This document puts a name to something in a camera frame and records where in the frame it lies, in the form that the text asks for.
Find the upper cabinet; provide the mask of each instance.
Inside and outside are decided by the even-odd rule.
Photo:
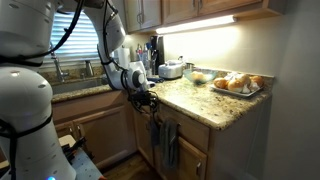
[[[198,16],[198,0],[164,0],[163,23],[177,22]]]
[[[250,20],[283,14],[286,0],[164,0],[163,23],[234,15]]]
[[[207,15],[261,1],[262,0],[199,0],[199,15]]]
[[[160,0],[125,0],[124,2],[128,32],[161,25]]]

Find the under-cabinet light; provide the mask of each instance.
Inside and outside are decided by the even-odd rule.
[[[200,21],[191,22],[191,23],[179,24],[176,26],[158,28],[156,32],[158,34],[165,34],[165,33],[172,33],[172,32],[178,32],[178,31],[191,30],[191,29],[198,29],[203,27],[223,25],[223,24],[233,23],[235,21],[236,19],[233,17],[233,15],[230,15],[230,16],[200,20]]]

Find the floor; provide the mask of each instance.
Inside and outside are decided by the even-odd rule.
[[[161,180],[140,154],[135,154],[115,167],[106,170],[107,180]]]

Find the faucet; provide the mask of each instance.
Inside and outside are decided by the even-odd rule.
[[[93,76],[93,70],[92,70],[92,66],[91,66],[90,61],[86,61],[86,75],[87,75],[87,77]]]
[[[53,44],[52,42],[50,42],[50,49],[52,48],[53,48]],[[60,63],[59,63],[59,58],[57,57],[55,52],[51,52],[51,59],[53,59],[53,62],[56,65],[57,78],[59,82],[64,82],[64,77],[69,76],[69,73],[62,72]]]

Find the cabinet drawer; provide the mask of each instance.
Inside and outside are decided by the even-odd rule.
[[[125,102],[122,91],[112,91],[104,94],[60,102],[52,105],[54,121],[64,122],[71,118],[88,114],[99,109],[123,105]]]
[[[210,128],[191,119],[190,117],[175,111],[174,109],[161,104],[159,109],[159,118],[164,121],[172,119],[180,124],[178,132],[181,137],[186,139],[196,148],[203,152],[208,151]]]

